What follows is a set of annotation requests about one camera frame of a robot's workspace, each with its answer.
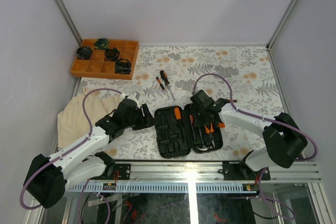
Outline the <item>orange handled long-nose pliers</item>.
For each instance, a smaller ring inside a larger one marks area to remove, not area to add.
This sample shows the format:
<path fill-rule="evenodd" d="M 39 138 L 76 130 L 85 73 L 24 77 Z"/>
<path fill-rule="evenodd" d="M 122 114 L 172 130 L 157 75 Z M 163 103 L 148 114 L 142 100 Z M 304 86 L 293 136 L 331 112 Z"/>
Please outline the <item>orange handled long-nose pliers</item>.
<path fill-rule="evenodd" d="M 178 107 L 174 108 L 174 115 L 177 121 L 177 130 L 180 134 L 181 139 L 183 139 L 183 124 L 182 124 L 182 116 L 181 110 Z"/>

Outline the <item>black plastic tool case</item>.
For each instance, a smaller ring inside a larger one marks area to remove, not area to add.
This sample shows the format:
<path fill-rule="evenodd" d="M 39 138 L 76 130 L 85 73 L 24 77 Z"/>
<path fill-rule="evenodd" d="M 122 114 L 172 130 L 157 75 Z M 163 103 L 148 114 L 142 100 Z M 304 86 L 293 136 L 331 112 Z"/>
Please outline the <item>black plastic tool case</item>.
<path fill-rule="evenodd" d="M 175 107 L 178 107 L 181 110 L 182 124 L 183 124 L 183 139 L 181 139 L 180 134 L 177 130 L 177 121 L 174 115 Z M 193 142 L 189 115 L 192 115 L 191 103 L 187 104 L 184 108 L 174 105 L 160 108 L 155 111 L 154 126 L 156 130 L 156 142 L 158 145 L 159 153 L 162 158 L 183 157 L 188 155 L 191 151 L 203 154 L 196 149 L 196 145 L 199 144 L 198 133 L 196 132 L 196 130 L 197 127 L 200 127 L 204 131 L 205 136 L 206 125 L 196 126 L 193 118 L 193 126 L 195 132 L 195 141 Z M 217 151 L 223 147 L 223 137 L 221 133 L 221 127 L 223 126 L 224 126 L 223 124 L 215 125 L 213 123 L 215 148 L 213 148 L 209 152 Z"/>

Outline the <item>steel claw hammer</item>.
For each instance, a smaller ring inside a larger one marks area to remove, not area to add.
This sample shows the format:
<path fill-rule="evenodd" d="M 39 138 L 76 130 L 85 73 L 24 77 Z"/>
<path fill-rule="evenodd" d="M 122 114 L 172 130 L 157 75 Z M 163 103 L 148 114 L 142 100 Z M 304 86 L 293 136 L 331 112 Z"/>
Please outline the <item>steel claw hammer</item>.
<path fill-rule="evenodd" d="M 204 136 L 204 131 L 197 127 L 196 132 L 198 133 L 199 144 L 196 145 L 196 149 L 201 153 L 209 152 L 213 148 L 213 144 L 210 143 L 210 140 L 207 135 Z"/>

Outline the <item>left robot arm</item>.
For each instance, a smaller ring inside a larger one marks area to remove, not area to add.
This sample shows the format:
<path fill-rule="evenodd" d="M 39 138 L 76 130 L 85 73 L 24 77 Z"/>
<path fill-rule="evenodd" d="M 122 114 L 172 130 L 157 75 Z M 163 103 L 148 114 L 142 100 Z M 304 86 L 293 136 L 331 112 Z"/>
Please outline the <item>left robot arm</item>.
<path fill-rule="evenodd" d="M 49 156 L 37 155 L 31 162 L 23 190 L 47 209 L 80 182 L 111 178 L 115 161 L 102 149 L 128 128 L 137 131 L 153 124 L 154 118 L 147 104 L 123 99 L 117 109 L 98 120 L 87 134 L 68 147 Z"/>

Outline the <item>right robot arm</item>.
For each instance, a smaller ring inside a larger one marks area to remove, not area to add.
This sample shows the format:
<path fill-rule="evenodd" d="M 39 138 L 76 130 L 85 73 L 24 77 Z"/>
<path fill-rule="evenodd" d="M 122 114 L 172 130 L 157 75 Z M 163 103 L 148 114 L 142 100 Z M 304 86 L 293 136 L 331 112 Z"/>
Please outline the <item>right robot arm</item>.
<path fill-rule="evenodd" d="M 308 145 L 307 138 L 299 132 L 297 124 L 287 113 L 280 113 L 272 119 L 251 112 L 243 112 L 234 102 L 220 98 L 213 100 L 204 90 L 194 93 L 191 98 L 194 123 L 205 126 L 206 133 L 211 127 L 234 125 L 261 137 L 265 147 L 250 151 L 238 163 L 236 175 L 251 179 L 262 169 L 270 166 L 290 168 Z"/>

